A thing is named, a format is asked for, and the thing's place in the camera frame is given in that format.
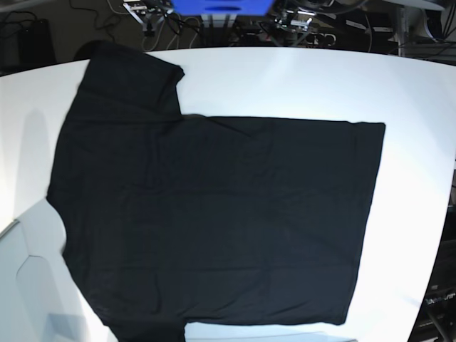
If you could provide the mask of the black T-shirt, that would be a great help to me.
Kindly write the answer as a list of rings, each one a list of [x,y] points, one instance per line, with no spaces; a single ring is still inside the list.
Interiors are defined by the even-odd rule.
[[[385,125],[183,115],[183,70],[102,43],[58,137],[63,258],[119,341],[346,321]]]

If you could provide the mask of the black power strip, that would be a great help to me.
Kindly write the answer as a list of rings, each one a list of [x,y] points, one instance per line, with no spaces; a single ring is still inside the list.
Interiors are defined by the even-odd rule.
[[[292,33],[275,38],[260,31],[259,33],[247,33],[244,37],[244,45],[248,46],[329,48],[336,45],[336,37],[327,33]]]

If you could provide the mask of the blue plastic box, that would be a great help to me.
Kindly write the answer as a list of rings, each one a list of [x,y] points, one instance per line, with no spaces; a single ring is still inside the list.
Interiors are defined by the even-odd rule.
[[[200,14],[235,14],[263,16],[274,0],[172,0],[177,13],[184,16]]]

